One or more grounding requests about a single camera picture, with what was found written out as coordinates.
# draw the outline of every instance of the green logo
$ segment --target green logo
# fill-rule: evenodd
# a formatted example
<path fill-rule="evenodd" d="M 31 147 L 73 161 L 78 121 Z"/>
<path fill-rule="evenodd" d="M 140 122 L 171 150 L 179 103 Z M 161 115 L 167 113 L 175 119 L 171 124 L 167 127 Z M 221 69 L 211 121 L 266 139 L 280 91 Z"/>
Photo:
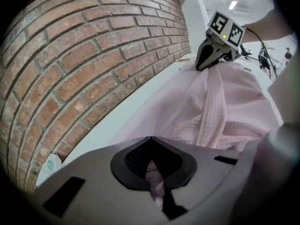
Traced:
<path fill-rule="evenodd" d="M 48 168 L 52 171 L 53 170 L 53 162 L 52 161 L 48 161 Z"/>

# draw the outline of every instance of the black rectangular slot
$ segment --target black rectangular slot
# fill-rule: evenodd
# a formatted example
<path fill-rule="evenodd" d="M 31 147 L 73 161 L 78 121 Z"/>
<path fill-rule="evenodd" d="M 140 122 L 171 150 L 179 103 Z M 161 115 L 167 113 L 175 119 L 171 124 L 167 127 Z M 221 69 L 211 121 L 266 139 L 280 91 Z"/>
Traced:
<path fill-rule="evenodd" d="M 216 156 L 214 158 L 214 160 L 222 162 L 222 163 L 231 164 L 231 165 L 235 165 L 238 162 L 237 159 L 230 158 L 230 157 L 223 157 L 223 156 Z"/>
<path fill-rule="evenodd" d="M 71 177 L 44 203 L 43 207 L 61 218 L 84 182 L 84 179 Z"/>

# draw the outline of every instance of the pink waffle-textured cloth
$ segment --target pink waffle-textured cloth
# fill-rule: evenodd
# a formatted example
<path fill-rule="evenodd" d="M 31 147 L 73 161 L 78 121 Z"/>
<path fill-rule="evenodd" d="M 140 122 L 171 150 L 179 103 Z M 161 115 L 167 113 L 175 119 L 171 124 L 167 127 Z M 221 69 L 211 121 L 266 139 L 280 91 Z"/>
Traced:
<path fill-rule="evenodd" d="M 186 144 L 242 151 L 248 141 L 278 128 L 270 102 L 242 65 L 222 62 L 199 72 L 195 60 L 167 81 L 118 132 L 111 144 L 160 136 Z M 151 161 L 146 179 L 158 206 L 163 178 Z"/>

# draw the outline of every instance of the pink garment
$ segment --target pink garment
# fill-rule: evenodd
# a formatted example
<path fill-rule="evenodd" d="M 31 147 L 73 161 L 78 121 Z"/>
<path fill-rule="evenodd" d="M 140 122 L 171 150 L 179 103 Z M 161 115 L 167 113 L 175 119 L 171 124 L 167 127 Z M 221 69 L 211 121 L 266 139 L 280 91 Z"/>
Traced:
<path fill-rule="evenodd" d="M 111 144 L 160 136 L 242 151 L 248 141 L 261 139 L 278 126 L 269 100 L 242 65 L 222 62 L 199 72 L 195 60 L 190 60 L 138 109 Z M 152 163 L 146 179 L 153 199 L 162 205 L 163 179 Z"/>

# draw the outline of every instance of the fluorescent light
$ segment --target fluorescent light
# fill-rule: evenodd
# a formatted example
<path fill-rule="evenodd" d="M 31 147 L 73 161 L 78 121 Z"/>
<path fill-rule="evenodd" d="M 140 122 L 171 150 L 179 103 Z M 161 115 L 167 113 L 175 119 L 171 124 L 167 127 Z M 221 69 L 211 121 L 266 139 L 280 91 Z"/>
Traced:
<path fill-rule="evenodd" d="M 237 1 L 232 1 L 232 3 L 230 4 L 229 10 L 232 10 L 236 3 L 237 3 Z"/>

